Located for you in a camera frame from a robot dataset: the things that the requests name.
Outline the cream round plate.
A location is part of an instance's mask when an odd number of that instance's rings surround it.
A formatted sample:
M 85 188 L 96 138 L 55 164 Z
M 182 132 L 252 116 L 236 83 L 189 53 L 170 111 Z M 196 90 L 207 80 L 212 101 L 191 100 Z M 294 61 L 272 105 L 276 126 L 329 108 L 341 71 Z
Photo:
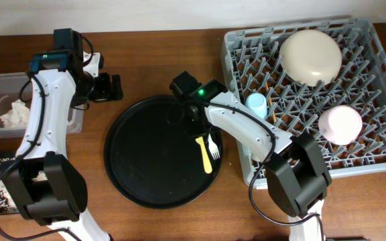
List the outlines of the cream round plate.
M 313 30 L 298 31 L 281 45 L 281 66 L 295 82 L 317 86 L 336 79 L 342 66 L 342 53 L 329 35 Z

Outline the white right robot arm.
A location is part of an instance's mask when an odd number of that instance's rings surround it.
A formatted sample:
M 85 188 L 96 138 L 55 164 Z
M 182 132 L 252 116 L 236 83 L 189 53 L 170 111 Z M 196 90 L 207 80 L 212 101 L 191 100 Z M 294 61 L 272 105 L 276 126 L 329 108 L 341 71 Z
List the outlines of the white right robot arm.
M 322 207 L 332 183 L 320 145 L 309 133 L 295 136 L 259 117 L 218 80 L 201 84 L 187 71 L 176 76 L 170 90 L 183 109 L 182 120 L 193 125 L 193 137 L 222 129 L 251 152 L 265 174 L 270 198 L 290 222 L 290 240 L 325 240 Z

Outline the white plastic fork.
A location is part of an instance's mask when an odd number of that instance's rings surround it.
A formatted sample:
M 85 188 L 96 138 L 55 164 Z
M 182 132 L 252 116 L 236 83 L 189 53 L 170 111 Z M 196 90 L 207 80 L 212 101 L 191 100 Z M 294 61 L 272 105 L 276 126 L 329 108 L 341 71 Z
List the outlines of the white plastic fork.
M 218 146 L 213 141 L 211 134 L 208 135 L 208 149 L 214 160 L 217 160 L 220 158 L 220 152 L 219 152 Z

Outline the light blue plastic cup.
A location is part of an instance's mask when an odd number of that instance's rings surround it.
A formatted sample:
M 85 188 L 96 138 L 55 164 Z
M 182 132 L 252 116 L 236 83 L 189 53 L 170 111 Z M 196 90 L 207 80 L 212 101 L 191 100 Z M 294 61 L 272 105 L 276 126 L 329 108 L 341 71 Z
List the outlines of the light blue plastic cup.
M 265 96 L 261 93 L 255 92 L 248 95 L 245 106 L 260 118 L 267 117 L 267 101 Z

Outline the wooden chopstick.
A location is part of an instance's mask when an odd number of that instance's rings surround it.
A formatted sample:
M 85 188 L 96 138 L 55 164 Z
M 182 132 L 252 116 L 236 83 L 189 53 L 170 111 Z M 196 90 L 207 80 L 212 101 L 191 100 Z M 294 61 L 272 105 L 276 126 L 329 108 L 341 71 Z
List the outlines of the wooden chopstick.
M 265 84 L 265 90 L 266 90 L 266 93 L 267 93 L 267 94 L 271 94 L 267 82 L 266 82 L 266 84 Z M 269 95 L 269 100 L 268 100 L 268 102 L 269 102 L 269 106 L 272 108 L 272 107 L 273 107 L 273 101 L 272 101 L 270 95 Z M 276 123 L 276 116 L 275 116 L 274 110 L 271 111 L 271 117 L 272 117 L 273 123 L 275 124 L 275 123 Z

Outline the yellow plastic knife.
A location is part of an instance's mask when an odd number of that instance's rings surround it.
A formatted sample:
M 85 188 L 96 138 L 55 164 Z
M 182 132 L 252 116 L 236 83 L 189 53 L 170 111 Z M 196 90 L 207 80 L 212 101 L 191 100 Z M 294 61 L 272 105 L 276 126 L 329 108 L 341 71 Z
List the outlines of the yellow plastic knife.
M 195 141 L 200 146 L 204 172 L 207 174 L 210 174 L 210 173 L 212 173 L 212 165 L 211 165 L 210 159 L 208 157 L 206 146 L 204 144 L 204 139 L 203 139 L 203 137 L 197 137 L 197 138 L 195 138 Z

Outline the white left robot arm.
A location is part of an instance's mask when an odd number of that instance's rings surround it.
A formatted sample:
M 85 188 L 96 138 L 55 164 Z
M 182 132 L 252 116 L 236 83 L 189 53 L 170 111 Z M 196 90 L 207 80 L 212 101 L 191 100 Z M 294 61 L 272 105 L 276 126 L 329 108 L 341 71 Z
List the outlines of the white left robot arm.
M 49 228 L 29 240 L 50 234 L 65 240 L 112 240 L 87 208 L 85 179 L 68 160 L 66 129 L 71 108 L 121 100 L 121 78 L 99 72 L 104 58 L 83 51 L 89 40 L 81 33 L 56 29 L 53 37 L 53 48 L 29 63 L 29 121 L 15 161 L 0 172 L 0 183 L 24 219 Z M 0 235 L 14 240 L 1 226 Z

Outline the pink small bowl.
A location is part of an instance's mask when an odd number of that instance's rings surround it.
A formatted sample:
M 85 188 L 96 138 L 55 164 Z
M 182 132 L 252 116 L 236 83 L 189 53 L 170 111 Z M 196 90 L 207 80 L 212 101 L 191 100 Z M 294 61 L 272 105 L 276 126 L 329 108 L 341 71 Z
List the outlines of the pink small bowl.
M 347 145 L 358 137 L 363 121 L 355 109 L 340 105 L 324 111 L 318 120 L 318 127 L 327 141 Z

